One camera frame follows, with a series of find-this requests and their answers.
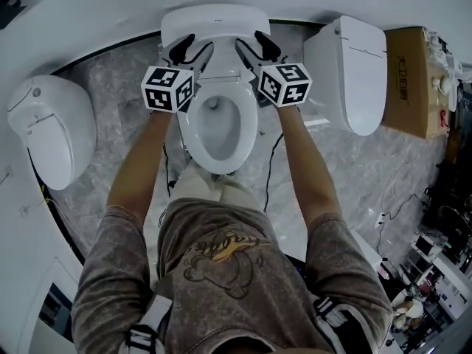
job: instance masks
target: toilet lid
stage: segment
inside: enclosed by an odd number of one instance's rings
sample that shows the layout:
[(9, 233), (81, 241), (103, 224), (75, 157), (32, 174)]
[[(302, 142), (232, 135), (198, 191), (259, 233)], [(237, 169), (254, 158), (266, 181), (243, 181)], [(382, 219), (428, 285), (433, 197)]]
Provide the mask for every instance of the toilet lid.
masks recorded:
[(36, 172), (51, 189), (62, 190), (72, 177), (72, 154), (63, 126), (52, 115), (31, 125), (26, 143)]
[(370, 135), (380, 125), (386, 98), (386, 56), (356, 49), (343, 52), (344, 113), (358, 135)]
[[(198, 127), (198, 110), (209, 98), (222, 96), (231, 100), (239, 111), (239, 139), (232, 154), (216, 159), (205, 148)], [(190, 102), (187, 113), (178, 112), (178, 122), (190, 155), (214, 174), (228, 174), (238, 169), (254, 147), (257, 134), (257, 101), (249, 84), (219, 82), (203, 84)]]

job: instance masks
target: fiducial marker cube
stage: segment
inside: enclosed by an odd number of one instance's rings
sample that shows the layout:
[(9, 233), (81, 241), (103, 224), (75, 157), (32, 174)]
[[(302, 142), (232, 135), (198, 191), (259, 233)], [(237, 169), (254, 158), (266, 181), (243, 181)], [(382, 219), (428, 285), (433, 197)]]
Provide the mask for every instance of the fiducial marker cube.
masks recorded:
[(306, 101), (311, 83), (301, 63), (262, 66), (257, 90), (277, 107), (296, 105)]
[(150, 66), (141, 82), (146, 108), (178, 111), (194, 95), (194, 72)]

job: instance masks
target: black cable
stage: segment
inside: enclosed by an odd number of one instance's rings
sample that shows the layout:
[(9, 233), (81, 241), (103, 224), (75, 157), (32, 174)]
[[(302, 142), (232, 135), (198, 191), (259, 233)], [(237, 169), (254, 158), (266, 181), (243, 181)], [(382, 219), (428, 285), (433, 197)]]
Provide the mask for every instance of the black cable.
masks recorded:
[(401, 204), (401, 206), (400, 206), (400, 208), (398, 209), (398, 211), (397, 211), (397, 213), (395, 214), (395, 216), (392, 217), (392, 214), (391, 214), (390, 212), (386, 212), (385, 214), (382, 214), (382, 216), (389, 216), (389, 219), (390, 219), (391, 221), (393, 221), (393, 220), (398, 216), (398, 214), (400, 214), (401, 208), (402, 208), (403, 206), (405, 206), (405, 204), (407, 204), (408, 202), (410, 202), (410, 200), (411, 200), (413, 197), (415, 197), (418, 201), (420, 201), (423, 206), (428, 206), (428, 205), (426, 204), (426, 202), (423, 202), (416, 194), (411, 194), (411, 195), (410, 195), (410, 198), (408, 198), (406, 201), (404, 201), (404, 202)]
[(170, 187), (169, 187), (169, 156), (167, 155), (167, 151), (165, 149), (165, 143), (162, 145), (162, 149), (164, 150), (165, 155), (165, 178), (166, 178), (166, 185), (167, 185), (167, 194), (170, 198)]
[(392, 261), (390, 261), (387, 257), (383, 257), (382, 261), (387, 261), (393, 267), (393, 269), (397, 272), (398, 276), (400, 276), (400, 272), (398, 271), (398, 269), (396, 267), (394, 267)]
[[(392, 214), (390, 213), (390, 211), (386, 212), (385, 214), (382, 214), (382, 216), (383, 216), (383, 217), (388, 216), (388, 218), (389, 218), (391, 221), (393, 221), (393, 220), (398, 216), (398, 214), (400, 214), (401, 208), (402, 208), (403, 206), (405, 206), (408, 202), (410, 202), (410, 200), (411, 200), (413, 197), (415, 197), (418, 201), (420, 201), (423, 206), (428, 206), (428, 205), (426, 204), (426, 202), (422, 201), (416, 194), (411, 194), (411, 195), (410, 195), (410, 198), (408, 198), (406, 201), (404, 201), (404, 202), (400, 205), (400, 208), (398, 209), (397, 213), (396, 213), (393, 217), (392, 217)], [(375, 249), (377, 250), (377, 253), (378, 253), (378, 247), (380, 246), (381, 241), (382, 241), (382, 232), (384, 231), (384, 228), (385, 228), (385, 222), (382, 223), (382, 228), (381, 228), (381, 230), (380, 230), (379, 233), (378, 233), (378, 243), (377, 243), (377, 246), (375, 247)]]
[(10, 172), (7, 172), (7, 174), (5, 175), (5, 177), (1, 179), (0, 185), (3, 184), (3, 181), (5, 181), (9, 175), (10, 175)]
[(407, 288), (404, 288), (404, 290), (406, 290), (406, 295), (403, 293), (403, 290), (401, 290), (401, 289), (399, 289), (399, 288), (392, 288), (392, 289), (389, 291), (389, 300), (390, 300), (390, 302), (393, 302), (393, 300), (392, 300), (392, 291), (394, 291), (394, 290), (399, 290), (399, 293), (398, 293), (398, 294), (402, 294), (404, 297), (411, 296), (411, 295), (410, 295), (411, 292), (409, 292), (409, 290), (408, 290)]
[(274, 158), (275, 149), (279, 145), (280, 140), (283, 138), (283, 133), (280, 134), (279, 139), (275, 142), (274, 146), (272, 147), (271, 158), (268, 161), (268, 175), (267, 175), (267, 182), (265, 183), (265, 203), (264, 203), (264, 212), (267, 210), (268, 205), (268, 183), (271, 180), (271, 172), (272, 172), (272, 159)]
[(164, 209), (161, 216), (159, 216), (159, 223), (157, 225), (159, 228), (161, 228), (161, 226), (162, 226), (162, 218), (164, 217), (166, 211), (167, 211), (167, 209)]

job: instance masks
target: toilet seat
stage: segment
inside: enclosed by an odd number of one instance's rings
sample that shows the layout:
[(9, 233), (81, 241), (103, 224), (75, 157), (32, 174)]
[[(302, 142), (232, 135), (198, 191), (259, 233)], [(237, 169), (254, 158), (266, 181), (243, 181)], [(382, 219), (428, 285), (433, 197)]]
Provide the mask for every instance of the toilet seat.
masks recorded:
[[(222, 96), (237, 107), (240, 118), (239, 139), (227, 159), (213, 158), (205, 148), (198, 131), (197, 113), (205, 101)], [(187, 113), (178, 112), (178, 122), (190, 155), (203, 168), (214, 174), (228, 174), (238, 169), (247, 159), (257, 134), (257, 101), (249, 84), (237, 81), (205, 83), (190, 101)]]
[(25, 142), (36, 171), (48, 187), (62, 190), (71, 183), (75, 166), (71, 143), (54, 115), (30, 126)]

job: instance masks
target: smart toilet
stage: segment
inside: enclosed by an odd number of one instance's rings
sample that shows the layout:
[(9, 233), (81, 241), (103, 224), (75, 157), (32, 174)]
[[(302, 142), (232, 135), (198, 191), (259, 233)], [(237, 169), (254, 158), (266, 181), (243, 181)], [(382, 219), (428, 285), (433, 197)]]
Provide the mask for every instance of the smart toilet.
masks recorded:
[(90, 164), (97, 141), (94, 112), (87, 92), (72, 81), (49, 75), (26, 80), (13, 93), (7, 118), (49, 188), (66, 188)]
[(162, 44), (195, 34), (187, 50), (193, 58), (209, 41), (215, 45), (212, 58), (202, 71), (201, 85), (187, 112), (179, 111), (178, 123), (190, 155), (214, 174), (238, 169), (254, 146), (257, 135), (257, 101), (249, 81), (254, 75), (235, 51), (235, 39), (260, 51), (254, 32), (270, 34), (264, 12), (242, 5), (205, 4), (185, 7), (162, 19)]
[(313, 79), (309, 97), (335, 128), (370, 135), (386, 99), (386, 39), (382, 30), (343, 15), (303, 45)]

